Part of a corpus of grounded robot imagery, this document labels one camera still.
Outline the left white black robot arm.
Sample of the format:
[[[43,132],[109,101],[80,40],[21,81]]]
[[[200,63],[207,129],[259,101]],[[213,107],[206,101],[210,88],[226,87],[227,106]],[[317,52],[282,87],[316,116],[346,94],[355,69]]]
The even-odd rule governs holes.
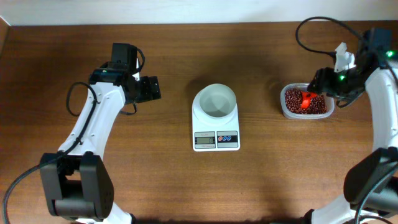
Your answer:
[[[40,160],[40,177],[52,216],[80,223],[134,223],[114,201],[114,186],[103,163],[109,134],[123,107],[161,97],[156,76],[140,77],[145,56],[131,44],[114,43],[111,60],[94,69],[85,105],[56,153]]]

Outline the orange plastic measuring scoop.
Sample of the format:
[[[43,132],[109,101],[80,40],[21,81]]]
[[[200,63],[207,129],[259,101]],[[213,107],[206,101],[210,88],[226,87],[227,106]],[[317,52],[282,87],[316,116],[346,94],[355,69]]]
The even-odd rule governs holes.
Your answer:
[[[301,109],[306,110],[310,107],[311,100],[316,98],[318,95],[311,92],[301,91],[302,94],[302,104]]]

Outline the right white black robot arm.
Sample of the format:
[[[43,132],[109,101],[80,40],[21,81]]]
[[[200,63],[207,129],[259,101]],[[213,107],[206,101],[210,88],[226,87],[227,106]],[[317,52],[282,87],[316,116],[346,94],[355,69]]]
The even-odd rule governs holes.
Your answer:
[[[310,210],[307,223],[387,221],[397,215],[397,55],[386,29],[366,31],[355,56],[335,53],[335,67],[319,69],[307,90],[350,105],[363,93],[371,103],[373,149],[345,177],[343,195]]]

